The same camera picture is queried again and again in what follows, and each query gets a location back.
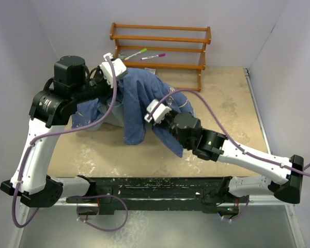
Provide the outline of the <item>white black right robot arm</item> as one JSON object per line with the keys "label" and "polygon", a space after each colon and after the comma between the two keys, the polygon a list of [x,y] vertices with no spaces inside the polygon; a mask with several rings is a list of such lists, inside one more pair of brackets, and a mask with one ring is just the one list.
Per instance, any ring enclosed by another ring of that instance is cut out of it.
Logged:
{"label": "white black right robot arm", "polygon": [[227,135],[203,128],[201,121],[189,112],[171,110],[165,114],[146,115],[145,120],[168,131],[199,159],[237,165],[258,174],[230,177],[219,190],[223,201],[231,202],[248,195],[273,195],[285,203],[300,203],[304,171],[301,156],[273,156],[231,141]]}

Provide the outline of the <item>light blue pillow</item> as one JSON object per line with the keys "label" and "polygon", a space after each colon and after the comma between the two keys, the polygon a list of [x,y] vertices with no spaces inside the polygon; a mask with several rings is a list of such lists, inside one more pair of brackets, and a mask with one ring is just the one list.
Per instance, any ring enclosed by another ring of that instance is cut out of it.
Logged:
{"label": "light blue pillow", "polygon": [[117,127],[123,127],[123,104],[116,102],[111,112],[107,115],[107,117],[103,120],[102,123],[110,124]]}

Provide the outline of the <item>blue printed pillowcase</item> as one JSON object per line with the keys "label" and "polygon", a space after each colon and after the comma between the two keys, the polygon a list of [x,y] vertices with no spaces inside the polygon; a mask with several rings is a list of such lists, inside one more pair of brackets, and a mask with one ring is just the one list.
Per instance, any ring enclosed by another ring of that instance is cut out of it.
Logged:
{"label": "blue printed pillowcase", "polygon": [[[151,72],[138,68],[129,68],[128,73],[118,81],[118,88],[115,106],[110,115],[123,122],[119,125],[124,129],[123,142],[126,145],[138,145],[146,135],[146,108],[154,99],[161,100],[175,91],[175,88]],[[112,96],[109,96],[106,104],[102,104],[99,99],[78,104],[77,112],[71,116],[72,128],[80,128],[101,119],[111,100]],[[167,98],[164,105],[178,113],[190,112],[194,115],[190,101],[181,92]],[[168,131],[156,126],[152,126],[152,131],[176,156],[183,157],[183,147]]]}

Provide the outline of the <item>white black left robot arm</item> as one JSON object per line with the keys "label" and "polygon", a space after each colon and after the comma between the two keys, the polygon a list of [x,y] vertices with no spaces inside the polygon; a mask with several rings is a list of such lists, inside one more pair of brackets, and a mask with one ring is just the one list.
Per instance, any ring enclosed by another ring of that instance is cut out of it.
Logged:
{"label": "white black left robot arm", "polygon": [[3,181],[0,190],[12,196],[12,208],[17,202],[30,208],[48,208],[60,198],[79,197],[83,202],[93,201],[97,184],[82,175],[73,178],[54,178],[48,175],[49,163],[58,138],[81,131],[80,126],[66,129],[78,105],[112,90],[116,95],[118,78],[127,69],[120,60],[107,53],[92,78],[85,60],[79,56],[64,56],[54,64],[54,75],[38,92],[29,110],[29,127],[25,147],[16,172]]}

